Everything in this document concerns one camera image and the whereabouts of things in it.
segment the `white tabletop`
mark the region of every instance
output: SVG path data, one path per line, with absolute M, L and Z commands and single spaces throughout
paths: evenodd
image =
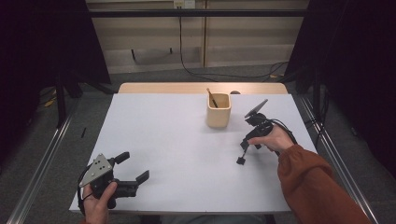
M 288 94 L 232 95 L 225 129 L 205 124 L 207 94 L 120 93 L 114 95 L 91 161 L 124 151 L 131 158 L 116 165 L 114 176 L 134 180 L 146 170 L 150 178 L 134 198 L 117 199 L 114 211 L 156 214 L 240 214 L 289 211 L 277 177 L 277 156 L 267 148 L 239 146 L 253 127 L 244 116 L 268 99 L 260 111 L 280 119 L 297 142 L 314 151 L 297 107 Z M 70 210 L 79 211 L 77 198 Z

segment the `person's left hand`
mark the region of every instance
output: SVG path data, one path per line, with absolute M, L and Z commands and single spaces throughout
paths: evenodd
M 84 187 L 82 197 L 85 207 L 85 221 L 91 224 L 106 224 L 108 222 L 107 202 L 117 189 L 117 183 L 110 183 L 100 199 L 95 199 L 92 194 L 91 185 Z

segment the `pen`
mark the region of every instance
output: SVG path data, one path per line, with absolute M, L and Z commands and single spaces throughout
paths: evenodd
M 209 88 L 206 88 L 207 92 L 209 92 L 209 98 L 212 100 L 213 104 L 215 105 L 216 108 L 218 107 L 218 104 L 216 104 L 215 98 L 213 98 L 212 92 L 210 92 Z

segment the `square beige container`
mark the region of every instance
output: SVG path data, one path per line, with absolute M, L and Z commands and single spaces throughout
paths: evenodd
M 225 128 L 228 125 L 231 114 L 231 97 L 226 93 L 212 93 L 215 104 L 207 96 L 206 124 L 211 128 Z

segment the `horizontal black bar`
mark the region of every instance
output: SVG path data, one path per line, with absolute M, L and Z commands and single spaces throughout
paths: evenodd
M 82 11 L 37 11 L 44 14 L 80 15 L 92 18 L 128 18 L 128 17 L 305 17 L 321 15 L 330 11 L 312 11 L 306 9 L 139 9 L 139 10 L 102 10 Z

